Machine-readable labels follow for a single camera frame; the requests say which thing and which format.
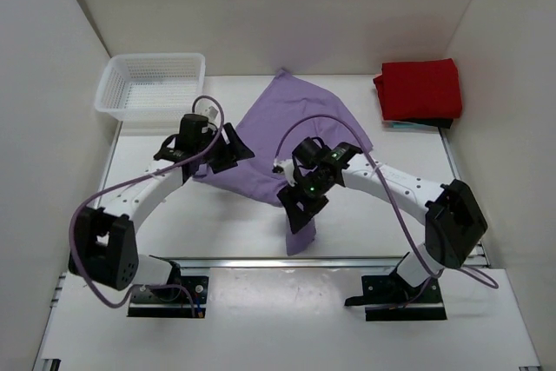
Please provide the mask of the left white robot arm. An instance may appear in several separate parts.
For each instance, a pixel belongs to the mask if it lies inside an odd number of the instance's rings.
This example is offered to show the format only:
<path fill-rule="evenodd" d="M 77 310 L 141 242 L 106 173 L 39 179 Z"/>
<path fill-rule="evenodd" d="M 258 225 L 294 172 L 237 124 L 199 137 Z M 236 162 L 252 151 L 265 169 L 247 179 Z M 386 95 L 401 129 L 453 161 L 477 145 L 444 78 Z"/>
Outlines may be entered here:
<path fill-rule="evenodd" d="M 200 166 L 207 165 L 216 174 L 255 156 L 230 123 L 223 129 L 224 134 L 218 135 L 207 116 L 183 116 L 179 131 L 154 155 L 144 181 L 125 187 L 98 209 L 81 209 L 73 229 L 76 252 L 70 258 L 70 272 L 116 290 L 136 284 L 151 286 L 163 300 L 177 297 L 182 288 L 177 265 L 140 255 L 136 232 Z"/>

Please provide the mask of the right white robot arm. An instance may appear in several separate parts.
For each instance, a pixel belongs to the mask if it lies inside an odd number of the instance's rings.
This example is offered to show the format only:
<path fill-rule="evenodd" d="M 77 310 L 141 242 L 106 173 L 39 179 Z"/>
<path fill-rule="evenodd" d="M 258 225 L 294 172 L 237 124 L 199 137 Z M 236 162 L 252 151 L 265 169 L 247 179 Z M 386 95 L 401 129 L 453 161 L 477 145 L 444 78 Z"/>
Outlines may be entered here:
<path fill-rule="evenodd" d="M 398 219 L 412 216 L 424 229 L 424 241 L 412 243 L 389 281 L 390 294 L 411 301 L 421 284 L 445 269 L 460 269 L 487 231 L 473 191 L 463 181 L 437 183 L 375 161 L 363 149 L 341 142 L 331 149 L 319 137 L 305 138 L 273 171 L 287 180 L 277 194 L 292 234 L 297 234 L 328 204 L 335 185 L 392 205 Z"/>

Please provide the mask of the purple t shirt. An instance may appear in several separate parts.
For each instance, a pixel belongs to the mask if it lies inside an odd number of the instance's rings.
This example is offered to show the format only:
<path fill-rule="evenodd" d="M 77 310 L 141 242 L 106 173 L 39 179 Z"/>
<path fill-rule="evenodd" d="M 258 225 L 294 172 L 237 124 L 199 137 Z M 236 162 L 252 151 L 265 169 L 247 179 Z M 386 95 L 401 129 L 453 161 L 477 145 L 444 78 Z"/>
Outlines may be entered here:
<path fill-rule="evenodd" d="M 372 148 L 341 94 L 284 70 L 275 76 L 210 76 L 203 91 L 222 104 L 255 158 L 219 174 L 201 168 L 195 188 L 212 211 L 201 219 L 191 253 L 218 258 L 364 254 L 367 217 L 348 206 L 355 194 L 333 189 L 328 207 L 293 235 L 276 197 L 285 181 L 271 172 L 275 154 L 290 157 L 308 136 L 319 136 L 330 147 L 359 136 L 365 149 Z"/>

